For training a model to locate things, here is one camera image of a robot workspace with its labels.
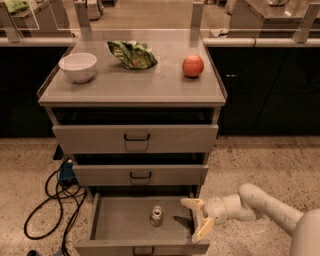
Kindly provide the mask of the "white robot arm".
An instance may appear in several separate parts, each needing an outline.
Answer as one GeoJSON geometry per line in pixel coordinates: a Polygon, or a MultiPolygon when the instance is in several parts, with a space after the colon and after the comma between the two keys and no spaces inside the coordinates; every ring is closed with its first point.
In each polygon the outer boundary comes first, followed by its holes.
{"type": "Polygon", "coordinates": [[[194,243],[200,242],[215,225],[231,219],[255,221],[266,215],[292,238],[290,256],[320,256],[320,209],[303,213],[256,185],[245,183],[235,194],[207,201],[183,198],[181,204],[196,214],[194,243]]]}

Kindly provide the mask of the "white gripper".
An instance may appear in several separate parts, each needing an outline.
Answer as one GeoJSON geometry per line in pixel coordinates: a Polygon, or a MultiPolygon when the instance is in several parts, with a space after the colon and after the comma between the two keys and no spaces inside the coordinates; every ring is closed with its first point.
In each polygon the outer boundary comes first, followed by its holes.
{"type": "MultiPolygon", "coordinates": [[[[201,211],[204,206],[202,199],[182,198],[181,204],[193,211],[201,211]]],[[[200,242],[207,234],[209,234],[214,224],[221,225],[227,222],[228,212],[222,198],[214,197],[208,199],[205,203],[206,211],[209,217],[198,218],[197,228],[192,235],[192,242],[200,242]]]]}

